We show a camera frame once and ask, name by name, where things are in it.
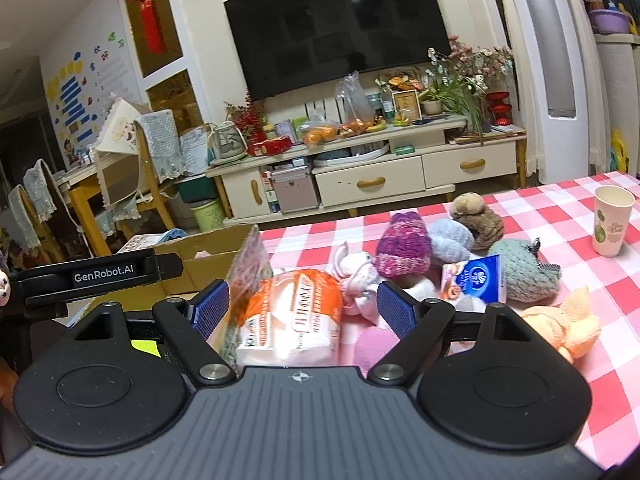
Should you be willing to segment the purple knitted hat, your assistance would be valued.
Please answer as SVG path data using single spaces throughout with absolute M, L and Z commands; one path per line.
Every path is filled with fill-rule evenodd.
M 382 278 L 423 275 L 431 266 L 432 239 L 420 214 L 398 212 L 390 218 L 375 252 L 375 267 Z

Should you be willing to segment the blue white tissue pack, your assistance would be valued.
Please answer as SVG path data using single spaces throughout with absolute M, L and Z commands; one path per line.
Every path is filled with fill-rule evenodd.
M 506 282 L 500 257 L 478 257 L 442 266 L 439 297 L 460 302 L 482 300 L 484 304 L 506 301 Z

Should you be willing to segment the light blue knitted toy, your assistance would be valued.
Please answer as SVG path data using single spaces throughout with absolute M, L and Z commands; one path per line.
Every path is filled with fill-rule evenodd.
M 433 257 L 443 263 L 469 260 L 474 247 L 472 232 L 462 223 L 441 218 L 427 228 L 432 241 Z

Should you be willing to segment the orange plastic bread bag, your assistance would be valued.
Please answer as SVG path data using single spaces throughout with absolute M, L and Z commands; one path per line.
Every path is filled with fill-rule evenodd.
M 236 364 L 336 365 L 342 307 L 340 284 L 324 271 L 296 270 L 264 281 L 241 318 Z

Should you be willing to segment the green knitted toy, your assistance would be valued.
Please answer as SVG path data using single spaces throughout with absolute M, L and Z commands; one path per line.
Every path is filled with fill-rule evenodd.
M 554 297 L 560 290 L 561 267 L 539 258 L 541 242 L 504 238 L 488 249 L 488 255 L 498 256 L 506 296 L 522 304 L 538 304 Z

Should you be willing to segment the orange plush toy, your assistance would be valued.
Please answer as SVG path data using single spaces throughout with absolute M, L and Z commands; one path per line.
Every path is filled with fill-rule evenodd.
M 585 356 L 601 333 L 587 287 L 571 292 L 558 306 L 530 307 L 521 317 L 570 363 Z

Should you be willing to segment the cardboard box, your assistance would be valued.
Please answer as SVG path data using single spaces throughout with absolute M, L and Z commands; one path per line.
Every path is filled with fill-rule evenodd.
M 110 292 L 91 301 L 90 309 L 113 300 L 126 311 L 149 310 L 157 301 L 173 296 L 195 294 L 215 280 L 226 280 L 233 257 L 246 237 L 243 229 L 224 228 L 194 234 L 154 247 L 157 254 L 177 254 L 183 263 L 182 275 L 151 285 Z

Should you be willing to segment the clear patterned plastic bag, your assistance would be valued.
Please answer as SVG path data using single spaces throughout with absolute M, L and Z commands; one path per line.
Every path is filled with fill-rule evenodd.
M 273 277 L 270 257 L 262 242 L 258 226 L 244 224 L 229 228 L 229 231 L 238 229 L 243 229 L 246 237 L 233 257 L 226 276 L 229 286 L 228 311 L 207 339 L 235 372 L 241 369 L 236 349 L 241 342 L 240 329 L 246 307 L 250 298 L 262 286 L 262 282 Z

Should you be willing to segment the white printed box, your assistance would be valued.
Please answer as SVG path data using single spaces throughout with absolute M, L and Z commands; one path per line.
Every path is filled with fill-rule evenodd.
M 118 253 L 122 254 L 123 252 L 135 252 L 136 250 L 150 248 L 163 243 L 165 240 L 165 233 L 137 234 L 131 237 L 130 240 L 127 240 L 126 243 L 122 245 L 122 248 L 119 249 Z

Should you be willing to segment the red gift box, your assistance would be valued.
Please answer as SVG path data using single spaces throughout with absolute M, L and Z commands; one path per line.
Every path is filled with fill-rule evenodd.
M 253 142 L 248 146 L 250 156 L 276 156 L 285 153 L 292 148 L 293 143 L 288 136 L 276 136 L 259 142 Z

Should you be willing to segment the red berry plant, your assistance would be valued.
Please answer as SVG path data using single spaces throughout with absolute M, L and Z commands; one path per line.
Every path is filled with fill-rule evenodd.
M 262 106 L 255 102 L 249 93 L 243 104 L 225 102 L 227 119 L 231 120 L 240 130 L 247 144 L 262 142 L 266 138 L 264 131 L 267 118 Z

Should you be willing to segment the red vase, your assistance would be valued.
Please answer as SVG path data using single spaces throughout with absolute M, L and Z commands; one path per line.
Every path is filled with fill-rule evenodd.
M 512 105 L 506 102 L 509 96 L 507 91 L 494 91 L 486 94 L 491 123 L 494 126 L 505 127 L 512 124 Z

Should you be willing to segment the potted flower plant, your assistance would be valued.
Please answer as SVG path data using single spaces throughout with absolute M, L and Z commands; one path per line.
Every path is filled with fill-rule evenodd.
M 490 129 L 487 95 L 510 81 L 514 58 L 509 47 L 474 48 L 457 36 L 449 37 L 449 52 L 426 51 L 421 102 L 439 102 L 442 110 L 464 116 L 466 130 L 481 138 Z

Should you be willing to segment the black flat television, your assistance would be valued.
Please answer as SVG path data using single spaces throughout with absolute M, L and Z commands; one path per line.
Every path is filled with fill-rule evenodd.
M 224 8 L 255 100 L 450 50 L 437 0 L 228 0 Z

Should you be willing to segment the white tower air conditioner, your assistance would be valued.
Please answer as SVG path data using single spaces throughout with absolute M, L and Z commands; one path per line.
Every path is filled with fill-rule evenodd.
M 570 0 L 514 0 L 533 78 L 539 181 L 589 170 L 587 92 Z

